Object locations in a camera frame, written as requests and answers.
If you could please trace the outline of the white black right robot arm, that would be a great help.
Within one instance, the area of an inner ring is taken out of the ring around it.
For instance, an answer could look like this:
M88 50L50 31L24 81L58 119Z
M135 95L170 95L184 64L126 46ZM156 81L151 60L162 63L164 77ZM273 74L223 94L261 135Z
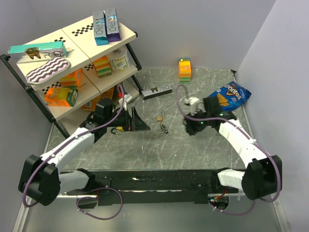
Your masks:
M183 120L186 132L195 135L206 127L215 129L232 145L245 166L244 171L217 171L211 180L212 189L219 193L230 187L242 190L250 200L276 200L282 190L281 159L264 151L231 111L222 110L217 97L190 97L184 103L190 107Z

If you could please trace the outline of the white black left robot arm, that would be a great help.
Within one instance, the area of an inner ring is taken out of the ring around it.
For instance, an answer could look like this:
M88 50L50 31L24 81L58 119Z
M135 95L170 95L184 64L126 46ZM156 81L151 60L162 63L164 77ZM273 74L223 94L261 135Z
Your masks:
M122 131L148 131L150 127L141 119L134 107L131 111L117 108L111 99L101 99L86 120L65 141L37 157L29 156L24 163L18 190L22 192L24 206L30 207L26 198L44 206L52 203L64 192L79 189L84 194L95 190L95 174L78 169L62 173L64 167L86 148L92 146L110 129Z

